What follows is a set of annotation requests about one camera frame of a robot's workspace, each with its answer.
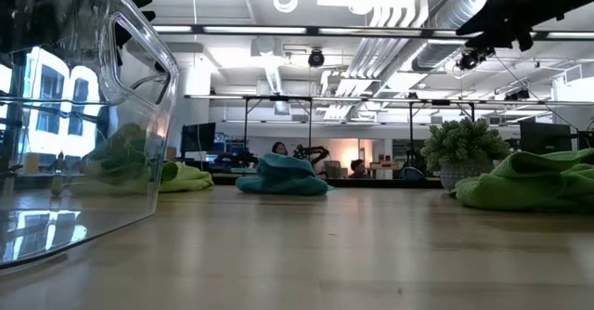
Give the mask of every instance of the monitor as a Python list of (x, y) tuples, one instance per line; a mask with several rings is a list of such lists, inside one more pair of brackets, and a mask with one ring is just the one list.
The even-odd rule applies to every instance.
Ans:
[(184, 125), (182, 127), (181, 154), (186, 152), (214, 150), (214, 132), (216, 123)]
[(573, 149), (569, 125), (522, 121), (520, 135), (522, 151), (545, 154)]

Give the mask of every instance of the plant pot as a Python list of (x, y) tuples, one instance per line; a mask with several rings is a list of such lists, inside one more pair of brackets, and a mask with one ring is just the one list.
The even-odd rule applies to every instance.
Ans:
[(456, 187), (456, 183), (468, 177), (479, 176), (493, 171), (492, 161), (467, 161), (462, 163), (442, 166), (439, 173), (439, 179), (442, 186), (447, 190)]

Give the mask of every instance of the table surface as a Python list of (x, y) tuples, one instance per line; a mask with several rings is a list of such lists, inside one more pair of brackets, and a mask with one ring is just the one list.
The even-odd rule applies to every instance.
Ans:
[(460, 207), (442, 190), (234, 187), (0, 276), (1, 309), (588, 309), (594, 220)]

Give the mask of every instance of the potted plant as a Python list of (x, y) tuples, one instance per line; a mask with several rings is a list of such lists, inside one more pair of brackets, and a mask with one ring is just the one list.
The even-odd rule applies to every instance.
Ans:
[(445, 122), (432, 125), (431, 138), (420, 151), (429, 169), (440, 172), (445, 189), (451, 190), (464, 178), (489, 173), (493, 161), (505, 159), (510, 146), (496, 129), (489, 129), (486, 120)]

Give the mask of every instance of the clear plastic bin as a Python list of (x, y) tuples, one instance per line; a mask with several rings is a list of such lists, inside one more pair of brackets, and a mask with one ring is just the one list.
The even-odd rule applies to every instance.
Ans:
[(0, 268), (154, 213), (178, 68), (135, 4), (0, 0), (0, 26)]

